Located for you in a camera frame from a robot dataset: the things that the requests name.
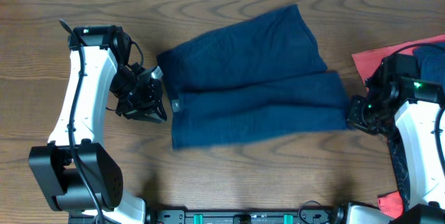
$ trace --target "pink fabric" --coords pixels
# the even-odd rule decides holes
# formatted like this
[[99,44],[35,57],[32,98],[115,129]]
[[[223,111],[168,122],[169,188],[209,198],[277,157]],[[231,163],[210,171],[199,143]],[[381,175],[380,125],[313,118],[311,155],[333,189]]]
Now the pink fabric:
[[[357,67],[357,71],[364,80],[373,75],[374,71],[382,62],[382,59],[395,51],[399,50],[404,46],[408,46],[415,43],[437,43],[437,42],[445,42],[445,35],[439,35],[436,37],[424,39],[424,40],[416,40],[413,42],[405,42],[392,47],[383,47],[381,49],[374,49],[369,51],[364,51],[361,53],[353,54],[353,60],[355,62],[355,66]],[[403,50],[401,54],[409,54],[412,55],[412,52],[415,50],[415,47]]]
[[403,214],[403,201],[398,191],[380,196],[377,201],[382,213],[392,218],[398,218]]

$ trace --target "wood grain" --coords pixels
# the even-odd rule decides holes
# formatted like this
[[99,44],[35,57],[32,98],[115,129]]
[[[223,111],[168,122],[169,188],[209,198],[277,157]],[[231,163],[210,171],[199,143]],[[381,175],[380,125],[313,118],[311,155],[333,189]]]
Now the wood grain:
[[[350,55],[441,34],[445,0],[0,0],[0,222],[66,223],[28,167],[54,128],[69,75],[72,26],[118,24],[156,54],[201,33],[296,3],[321,56],[350,95],[364,94]],[[132,60],[137,61],[136,52]],[[116,100],[110,96],[108,105]],[[162,125],[106,114],[108,152],[128,190],[154,206],[297,208],[306,200],[376,204],[396,190],[385,140],[358,131],[295,134],[251,145],[173,152]]]

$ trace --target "blue cloth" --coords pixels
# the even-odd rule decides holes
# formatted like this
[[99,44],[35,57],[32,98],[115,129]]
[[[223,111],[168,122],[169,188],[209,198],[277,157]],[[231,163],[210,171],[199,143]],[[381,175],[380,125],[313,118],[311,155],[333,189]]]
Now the blue cloth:
[[419,47],[414,50],[420,66],[422,80],[437,82],[445,88],[445,51],[434,47]]
[[296,5],[205,33],[157,59],[175,149],[347,129],[339,75],[325,73]]

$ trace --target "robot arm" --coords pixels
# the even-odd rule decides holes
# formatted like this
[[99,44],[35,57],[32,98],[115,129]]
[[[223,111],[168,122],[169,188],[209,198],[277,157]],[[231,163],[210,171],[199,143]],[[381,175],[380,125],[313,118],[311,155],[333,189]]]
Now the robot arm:
[[69,119],[74,94],[83,75],[74,113],[74,149],[86,179],[106,219],[117,223],[145,223],[144,200],[123,189],[122,172],[105,151],[104,117],[108,91],[119,98],[116,113],[126,118],[161,122],[166,119],[161,97],[160,69],[145,70],[138,64],[126,68],[130,37],[116,26],[75,28],[81,43],[69,38],[71,74],[62,112],[49,136],[48,145],[32,147],[29,164],[51,209],[73,216],[96,216],[97,210],[78,168],[66,168],[72,161]]

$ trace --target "cable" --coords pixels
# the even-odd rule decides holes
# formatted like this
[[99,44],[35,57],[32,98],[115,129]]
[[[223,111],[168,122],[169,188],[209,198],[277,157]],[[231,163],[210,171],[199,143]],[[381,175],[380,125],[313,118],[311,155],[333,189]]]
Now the cable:
[[133,40],[131,41],[131,43],[134,44],[136,46],[136,48],[138,49],[138,51],[139,51],[139,54],[140,54],[140,65],[139,65],[140,67],[139,67],[139,69],[142,69],[142,66],[144,66],[144,54],[142,53],[142,50],[140,50],[140,47],[139,47],[138,43],[134,42]]
[[[306,202],[300,207],[300,209],[298,210],[298,218],[300,218],[300,220],[301,220],[304,224],[311,224],[311,223],[308,223],[303,217],[301,217],[301,211],[303,210],[303,207],[305,207],[305,205],[308,205],[309,203],[315,203],[315,204],[317,204],[318,206],[323,207],[322,204],[318,203],[318,202],[315,201],[315,200],[308,200],[308,201],[306,201]],[[328,221],[325,221],[325,222],[322,223],[322,224],[327,224],[327,223],[329,223],[329,219],[330,219],[329,216],[331,215],[331,213],[328,212],[328,211],[326,211],[326,210],[324,210],[324,209],[323,209],[323,211],[327,214]]]
[[442,119],[444,111],[445,107],[441,107],[439,113],[437,113],[436,121],[434,123],[434,136],[436,139],[436,146],[437,146],[437,152],[439,153],[440,164],[442,165],[442,171],[445,176],[445,158],[444,158],[444,152],[442,150],[442,142],[440,140],[440,133],[442,132],[440,129],[440,120]]
[[435,47],[437,49],[445,51],[445,47],[441,47],[441,46],[439,46],[437,44],[434,44],[434,43],[416,43],[416,44],[411,44],[411,45],[402,47],[399,50],[395,51],[393,54],[398,54],[398,53],[402,52],[403,50],[409,49],[409,48],[412,48],[412,47]]
[[97,215],[99,216],[99,223],[105,224],[104,213],[102,213],[102,208],[101,208],[101,206],[99,204],[99,201],[98,201],[94,191],[92,190],[90,182],[88,181],[88,179],[85,176],[85,172],[83,171],[83,168],[81,166],[79,155],[77,154],[76,150],[74,149],[74,126],[73,126],[73,124],[74,124],[74,114],[76,113],[77,101],[79,100],[79,94],[80,94],[81,87],[82,87],[83,76],[85,74],[84,73],[85,72],[85,60],[83,59],[83,52],[82,52],[82,48],[81,48],[81,43],[79,42],[79,39],[77,38],[76,34],[72,31],[70,26],[68,26],[68,24],[63,19],[59,19],[59,22],[60,22],[60,25],[62,25],[62,27],[75,40],[75,42],[77,44],[77,49],[79,51],[79,56],[80,56],[79,81],[77,82],[76,92],[74,92],[74,98],[73,98],[73,101],[72,101],[71,111],[70,111],[70,119],[68,120],[68,125],[67,125],[67,128],[68,128],[68,141],[70,142],[71,156],[72,156],[73,162],[76,165],[76,168],[77,168],[77,170],[79,172],[80,178],[82,179],[83,184],[85,185],[87,191],[91,195],[92,201],[94,202],[94,204],[96,206]]

